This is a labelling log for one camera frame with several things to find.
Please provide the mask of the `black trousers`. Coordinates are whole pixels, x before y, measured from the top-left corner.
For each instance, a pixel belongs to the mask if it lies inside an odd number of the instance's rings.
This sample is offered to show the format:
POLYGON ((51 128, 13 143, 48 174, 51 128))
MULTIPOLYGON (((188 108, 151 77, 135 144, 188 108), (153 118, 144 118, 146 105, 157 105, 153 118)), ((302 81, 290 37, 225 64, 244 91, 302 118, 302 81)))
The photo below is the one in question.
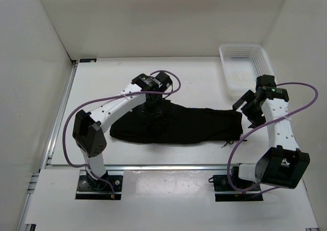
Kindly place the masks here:
POLYGON ((243 133, 242 114, 233 110, 187 108, 169 100, 163 113, 147 114, 134 108, 110 127, 111 137, 129 143, 195 145, 238 141, 243 133))

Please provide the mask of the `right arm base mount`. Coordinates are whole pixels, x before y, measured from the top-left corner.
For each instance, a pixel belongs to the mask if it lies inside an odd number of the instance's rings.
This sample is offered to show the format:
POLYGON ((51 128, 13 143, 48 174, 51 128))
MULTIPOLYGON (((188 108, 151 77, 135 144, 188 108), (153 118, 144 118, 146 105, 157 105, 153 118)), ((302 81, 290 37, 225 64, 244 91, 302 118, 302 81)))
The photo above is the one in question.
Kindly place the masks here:
MULTIPOLYGON (((232 167, 231 180, 239 189, 249 188, 255 185, 254 182, 238 178, 239 167, 232 167)), ((215 191, 215 202, 239 202, 239 201, 263 201, 260 186, 251 189, 248 192, 237 192, 228 182, 227 175, 222 173, 213 175, 208 179, 212 183, 215 191)))

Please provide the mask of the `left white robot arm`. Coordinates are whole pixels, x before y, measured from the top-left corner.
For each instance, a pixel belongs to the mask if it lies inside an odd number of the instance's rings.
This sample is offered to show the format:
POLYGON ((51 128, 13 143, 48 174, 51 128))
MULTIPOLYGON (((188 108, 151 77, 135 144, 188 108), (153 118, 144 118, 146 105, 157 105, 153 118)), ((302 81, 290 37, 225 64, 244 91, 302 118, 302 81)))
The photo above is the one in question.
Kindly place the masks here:
POLYGON ((140 74, 115 98, 89 112, 81 109, 76 113, 73 138, 83 154, 87 180, 95 190, 104 189, 109 182, 102 155, 107 146, 105 132, 133 109, 147 125, 160 120, 165 110, 162 95, 172 85, 164 71, 157 71, 156 76, 140 74))

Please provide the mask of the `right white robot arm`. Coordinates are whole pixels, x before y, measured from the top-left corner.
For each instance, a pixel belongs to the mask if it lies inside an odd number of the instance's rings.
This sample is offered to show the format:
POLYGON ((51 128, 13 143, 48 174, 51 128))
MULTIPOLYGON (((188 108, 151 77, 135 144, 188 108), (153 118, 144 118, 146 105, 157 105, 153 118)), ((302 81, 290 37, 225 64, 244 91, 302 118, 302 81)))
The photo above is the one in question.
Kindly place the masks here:
POLYGON ((251 131, 240 141, 266 127, 268 150, 255 164, 231 167, 229 159, 227 179, 230 186, 238 192, 252 190, 252 187, 244 189, 248 182, 253 183, 253 187, 266 184, 276 188, 296 188, 310 163, 310 156, 300 150, 292 131, 290 116, 297 112, 289 111, 287 90, 275 83, 274 76, 259 76, 255 91, 248 90, 232 109, 241 109, 251 122, 251 131))

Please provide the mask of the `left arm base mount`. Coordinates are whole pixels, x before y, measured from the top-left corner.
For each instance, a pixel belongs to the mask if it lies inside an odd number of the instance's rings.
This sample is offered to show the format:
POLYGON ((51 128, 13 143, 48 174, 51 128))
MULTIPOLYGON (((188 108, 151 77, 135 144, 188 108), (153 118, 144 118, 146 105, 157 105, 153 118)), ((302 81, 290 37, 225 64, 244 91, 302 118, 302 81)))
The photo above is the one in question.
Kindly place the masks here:
POLYGON ((78 200, 121 200, 123 175, 114 173, 106 176, 106 180, 111 183, 114 193, 110 185, 103 181, 91 180, 85 170, 79 173, 79 179, 76 187, 75 199, 78 200))

